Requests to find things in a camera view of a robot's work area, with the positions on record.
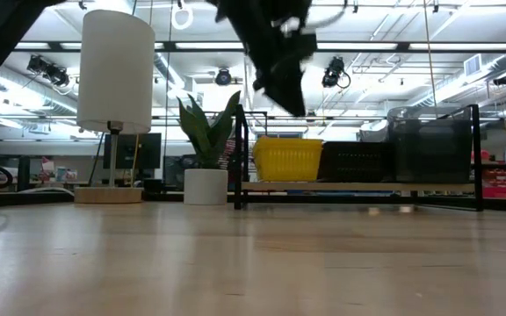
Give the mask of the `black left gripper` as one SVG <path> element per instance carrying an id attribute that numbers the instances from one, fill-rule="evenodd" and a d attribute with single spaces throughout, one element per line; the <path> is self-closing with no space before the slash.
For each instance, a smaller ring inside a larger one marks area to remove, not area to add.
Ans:
<path id="1" fill-rule="evenodd" d="M 264 94 L 290 115 L 305 117 L 299 61 L 314 53 L 316 37 L 301 30 L 286 35 L 280 26 L 297 18 L 304 27 L 312 0 L 206 1 L 216 7 L 217 22 L 229 21 L 257 68 L 254 91 L 264 89 Z"/>

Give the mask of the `round black ceiling spotlight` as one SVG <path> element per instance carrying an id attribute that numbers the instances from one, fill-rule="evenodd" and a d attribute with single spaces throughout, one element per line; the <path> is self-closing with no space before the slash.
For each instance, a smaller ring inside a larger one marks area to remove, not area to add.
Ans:
<path id="1" fill-rule="evenodd" d="M 232 76 L 228 68 L 220 68 L 214 82 L 219 86 L 227 86 L 232 82 Z"/>

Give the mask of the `yellow slotted plastic basket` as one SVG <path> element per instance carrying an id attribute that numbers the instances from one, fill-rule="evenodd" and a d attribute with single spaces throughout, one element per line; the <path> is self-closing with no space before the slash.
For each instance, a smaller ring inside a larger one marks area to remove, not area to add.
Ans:
<path id="1" fill-rule="evenodd" d="M 262 137 L 253 147 L 257 178 L 263 182 L 314 182 L 322 140 Z"/>

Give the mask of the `black overhead frame beam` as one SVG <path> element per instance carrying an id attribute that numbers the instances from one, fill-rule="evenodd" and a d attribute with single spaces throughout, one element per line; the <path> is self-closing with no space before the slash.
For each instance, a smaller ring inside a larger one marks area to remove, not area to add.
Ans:
<path id="1" fill-rule="evenodd" d="M 23 41 L 13 52 L 29 53 L 79 53 L 81 42 L 74 41 Z M 157 53 L 173 52 L 243 52 L 239 41 L 158 41 Z M 394 53 L 394 54 L 506 54 L 506 42 L 407 42 L 407 41 L 322 41 L 317 43 L 317 52 L 325 53 Z"/>

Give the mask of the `white shade table lamp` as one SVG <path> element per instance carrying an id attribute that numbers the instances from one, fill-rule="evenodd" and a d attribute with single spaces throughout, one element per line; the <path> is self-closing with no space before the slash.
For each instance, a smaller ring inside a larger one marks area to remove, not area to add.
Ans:
<path id="1" fill-rule="evenodd" d="M 141 190 L 115 186 L 119 136 L 151 129 L 155 33 L 121 11 L 94 10 L 83 18 L 76 123 L 110 136 L 107 187 L 78 187 L 77 204 L 136 204 Z"/>

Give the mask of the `snake plant in white pot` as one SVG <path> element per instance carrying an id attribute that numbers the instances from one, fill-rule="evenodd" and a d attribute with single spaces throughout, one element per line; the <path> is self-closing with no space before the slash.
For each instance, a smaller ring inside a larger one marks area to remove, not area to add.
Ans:
<path id="1" fill-rule="evenodd" d="M 189 95 L 191 106 L 178 99 L 179 125 L 195 151 L 196 167 L 184 171 L 186 205 L 224 205 L 228 199 L 228 172 L 220 168 L 220 158 L 233 127 L 233 115 L 241 92 L 234 93 L 226 108 L 210 123 L 196 100 Z"/>

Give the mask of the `black slotted plastic basket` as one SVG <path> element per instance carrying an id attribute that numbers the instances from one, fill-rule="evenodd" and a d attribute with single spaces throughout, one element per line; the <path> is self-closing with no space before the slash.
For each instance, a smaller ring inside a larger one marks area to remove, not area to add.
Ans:
<path id="1" fill-rule="evenodd" d="M 394 180 L 394 147 L 388 142 L 326 141 L 317 180 L 386 183 Z"/>

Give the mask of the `wooden shelf with black frame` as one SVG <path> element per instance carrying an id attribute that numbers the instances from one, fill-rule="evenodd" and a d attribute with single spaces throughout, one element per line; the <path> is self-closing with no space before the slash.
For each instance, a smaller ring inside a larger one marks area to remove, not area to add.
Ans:
<path id="1" fill-rule="evenodd" d="M 239 104 L 235 108 L 235 162 L 230 174 L 235 179 L 234 208 L 241 210 L 248 203 L 314 203 L 314 204 L 368 204 L 368 205 L 435 205 L 453 210 L 483 212 L 485 203 L 482 189 L 482 162 L 473 167 L 477 178 L 472 183 L 252 183 L 249 180 L 249 126 L 247 117 L 255 113 L 245 111 Z M 251 196 L 252 191 L 334 191 L 335 196 Z M 474 194 L 466 202 L 448 198 L 442 202 L 435 197 L 419 197 L 420 191 L 450 190 Z"/>

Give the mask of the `black computer monitor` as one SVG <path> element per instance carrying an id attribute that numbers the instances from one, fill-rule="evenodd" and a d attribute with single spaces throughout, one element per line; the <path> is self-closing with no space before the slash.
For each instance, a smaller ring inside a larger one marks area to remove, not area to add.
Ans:
<path id="1" fill-rule="evenodd" d="M 159 169 L 162 135 L 160 133 L 120 134 L 117 141 L 116 169 Z"/>

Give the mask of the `black ceiling spotlight cluster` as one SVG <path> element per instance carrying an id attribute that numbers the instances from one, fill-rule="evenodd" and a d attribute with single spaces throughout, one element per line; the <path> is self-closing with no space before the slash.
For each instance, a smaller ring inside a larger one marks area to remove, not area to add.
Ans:
<path id="1" fill-rule="evenodd" d="M 67 69 L 50 61 L 46 61 L 40 55 L 32 55 L 26 69 L 34 75 L 39 75 L 48 80 L 56 87 L 65 87 L 69 85 Z"/>

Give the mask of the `translucent grey plastic basket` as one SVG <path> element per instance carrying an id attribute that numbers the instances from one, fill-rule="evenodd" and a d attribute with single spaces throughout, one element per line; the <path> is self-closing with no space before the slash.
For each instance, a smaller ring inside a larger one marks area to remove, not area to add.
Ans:
<path id="1" fill-rule="evenodd" d="M 472 109 L 457 106 L 401 106 L 387 113 L 387 121 L 391 127 L 407 124 L 410 121 L 431 125 L 433 122 L 471 121 Z"/>
<path id="2" fill-rule="evenodd" d="M 472 126 L 469 120 L 419 119 L 390 123 L 395 180 L 399 183 L 467 183 Z"/>

